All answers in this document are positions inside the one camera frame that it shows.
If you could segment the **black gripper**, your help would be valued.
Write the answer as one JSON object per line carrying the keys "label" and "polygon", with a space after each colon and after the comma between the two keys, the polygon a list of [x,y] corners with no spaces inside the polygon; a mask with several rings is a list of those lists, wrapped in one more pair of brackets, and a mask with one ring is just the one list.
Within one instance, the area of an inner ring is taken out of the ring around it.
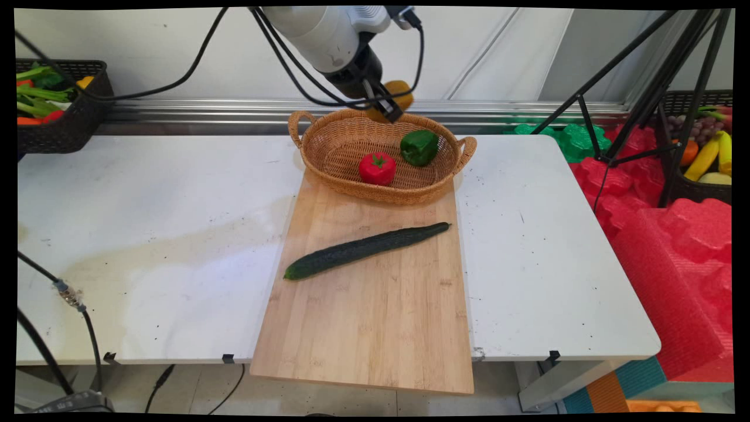
{"label": "black gripper", "polygon": [[385,88],[381,61],[370,46],[359,46],[348,64],[330,54],[329,61],[341,68],[324,73],[326,80],[348,98],[369,100],[370,108],[365,113],[370,120],[392,124],[402,117],[404,107],[398,99],[405,97],[405,89]]}

